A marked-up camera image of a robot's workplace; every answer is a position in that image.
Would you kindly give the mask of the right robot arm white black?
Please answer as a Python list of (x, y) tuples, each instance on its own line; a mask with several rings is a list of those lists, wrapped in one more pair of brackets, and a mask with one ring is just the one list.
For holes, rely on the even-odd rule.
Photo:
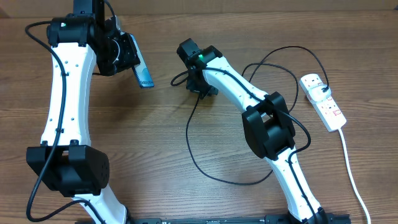
[(289, 209), (289, 223), (326, 223), (327, 216), (313, 196), (297, 159), (295, 125), (281, 94), (268, 94), (236, 72), (214, 46), (200, 49), (192, 39), (177, 55), (187, 68), (192, 91), (200, 97), (221, 91), (241, 112), (244, 135), (252, 152), (265, 159), (277, 177)]

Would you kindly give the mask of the blue Galaxy smartphone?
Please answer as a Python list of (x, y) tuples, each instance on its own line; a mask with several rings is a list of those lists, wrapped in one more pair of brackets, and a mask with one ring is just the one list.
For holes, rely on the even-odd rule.
[(135, 65), (132, 69), (134, 71), (134, 74), (136, 76), (137, 82), (141, 88), (153, 88), (154, 87), (154, 82), (153, 79), (149, 73), (149, 70), (147, 68), (147, 65), (145, 63), (144, 57), (141, 54), (141, 51), (138, 47), (138, 44), (136, 42), (135, 37), (131, 34), (131, 38), (134, 42), (134, 45), (137, 50), (137, 56), (140, 60), (140, 63)]

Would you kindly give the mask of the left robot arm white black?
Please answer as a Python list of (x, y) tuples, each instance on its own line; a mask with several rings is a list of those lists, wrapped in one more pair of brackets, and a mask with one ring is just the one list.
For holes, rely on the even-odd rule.
[(113, 76), (132, 70), (141, 88), (154, 82), (132, 34), (118, 18), (106, 18), (107, 1), (75, 1), (73, 12), (46, 21), (53, 78), (47, 123), (38, 146), (28, 147), (26, 161), (37, 184), (71, 198), (93, 223), (132, 223), (129, 210), (109, 185), (109, 159), (91, 145), (88, 106), (93, 75)]

